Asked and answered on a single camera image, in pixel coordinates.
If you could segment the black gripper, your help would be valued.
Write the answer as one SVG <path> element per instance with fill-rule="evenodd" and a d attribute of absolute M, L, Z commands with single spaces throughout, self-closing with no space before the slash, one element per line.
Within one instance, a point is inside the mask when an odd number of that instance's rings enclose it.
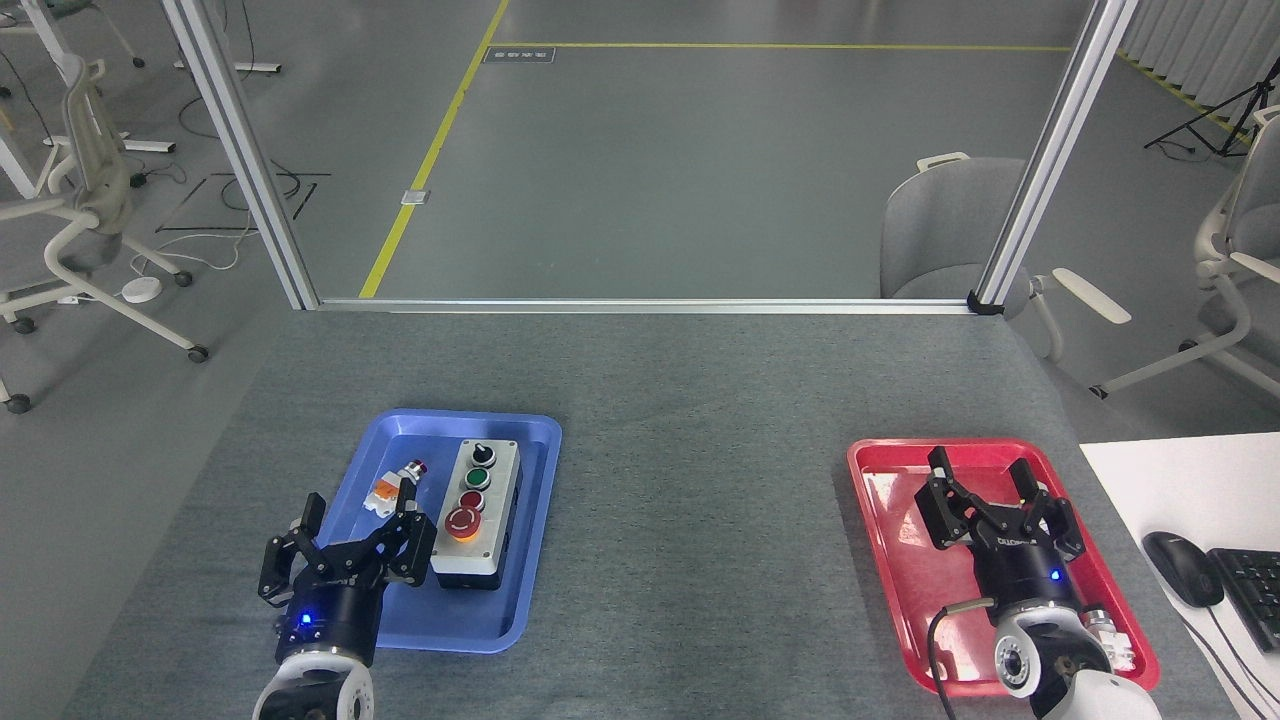
<path fill-rule="evenodd" d="M 387 584 L 424 583 L 436 528 L 415 501 L 416 480 L 399 482 L 393 514 L 361 541 L 337 552 L 316 542 L 326 501 L 311 492 L 291 529 L 265 548 L 259 596 L 275 609 L 288 601 L 279 633 L 279 660 L 305 652 L 338 651 L 374 664 Z"/>
<path fill-rule="evenodd" d="M 946 447 L 934 446 L 928 460 L 929 479 L 915 502 L 937 550 L 956 544 L 983 523 L 1001 529 L 995 509 L 957 482 Z M 980 594 L 995 602 L 988 611 L 1006 612 L 1030 601 L 1080 610 L 1066 561 L 1080 557 L 1085 544 L 1070 501 L 1051 496 L 1024 457 L 1009 473 L 1019 502 L 1000 505 L 1007 528 L 1000 533 L 979 528 L 973 536 L 975 580 Z"/>

